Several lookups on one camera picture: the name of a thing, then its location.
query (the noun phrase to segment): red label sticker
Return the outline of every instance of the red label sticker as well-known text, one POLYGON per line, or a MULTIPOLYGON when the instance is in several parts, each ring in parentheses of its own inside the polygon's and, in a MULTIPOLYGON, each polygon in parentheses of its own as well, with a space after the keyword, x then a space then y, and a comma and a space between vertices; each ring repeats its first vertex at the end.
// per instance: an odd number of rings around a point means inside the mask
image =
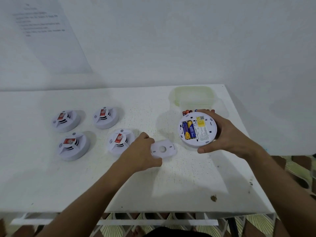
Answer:
POLYGON ((100 116, 104 116, 105 115, 105 111, 106 111, 106 109, 102 109, 101 112, 100 112, 100 116))
POLYGON ((116 142, 116 143, 121 143, 122 138, 123 138, 123 135, 122 135, 121 133, 118 134, 118 136, 116 137, 115 142, 116 142))
POLYGON ((65 113, 60 113, 59 116, 58 116, 58 120, 62 120, 64 115, 65 115, 65 113))
POLYGON ((65 139, 64 144, 72 144, 73 142, 75 142, 76 138, 72 138, 72 139, 65 139))

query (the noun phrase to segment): paper sheet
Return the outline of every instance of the paper sheet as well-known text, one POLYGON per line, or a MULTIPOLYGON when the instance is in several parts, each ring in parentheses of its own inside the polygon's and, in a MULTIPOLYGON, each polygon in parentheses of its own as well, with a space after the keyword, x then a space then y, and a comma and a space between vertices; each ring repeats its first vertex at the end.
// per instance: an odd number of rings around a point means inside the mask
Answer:
POLYGON ((26 44, 52 74, 92 72, 57 0, 0 0, 26 44))

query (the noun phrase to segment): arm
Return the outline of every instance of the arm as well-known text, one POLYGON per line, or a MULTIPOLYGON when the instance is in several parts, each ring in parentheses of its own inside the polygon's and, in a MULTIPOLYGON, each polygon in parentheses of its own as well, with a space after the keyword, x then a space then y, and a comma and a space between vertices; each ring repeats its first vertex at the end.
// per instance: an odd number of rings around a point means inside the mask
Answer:
POLYGON ((129 177, 137 171, 162 165, 162 159, 154 159, 150 153, 154 142, 146 133, 141 133, 110 169, 46 226, 38 237, 90 236, 107 205, 129 177))
POLYGON ((197 151, 207 153, 226 150, 245 159, 288 233, 292 237, 314 236, 316 201, 260 145, 239 131, 229 120, 208 110, 198 111, 215 120, 219 135, 216 141, 197 151))

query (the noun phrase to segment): left hand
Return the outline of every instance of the left hand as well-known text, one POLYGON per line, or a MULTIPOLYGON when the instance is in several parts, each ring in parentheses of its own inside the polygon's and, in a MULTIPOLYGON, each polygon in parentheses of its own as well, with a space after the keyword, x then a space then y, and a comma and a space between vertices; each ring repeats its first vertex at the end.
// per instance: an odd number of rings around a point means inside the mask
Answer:
POLYGON ((118 162, 133 172, 147 170, 151 167, 160 167, 162 159, 155 159, 150 152, 150 147, 153 143, 155 143, 155 140, 150 138, 145 132, 142 132, 122 153, 118 162))

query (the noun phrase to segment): yellow sticker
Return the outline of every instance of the yellow sticker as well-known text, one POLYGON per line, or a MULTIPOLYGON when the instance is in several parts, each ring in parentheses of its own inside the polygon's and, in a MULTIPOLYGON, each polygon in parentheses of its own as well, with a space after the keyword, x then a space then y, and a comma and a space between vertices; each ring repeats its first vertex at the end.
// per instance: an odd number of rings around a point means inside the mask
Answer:
POLYGON ((197 126, 198 127, 205 126, 204 116, 198 116, 197 117, 197 126))

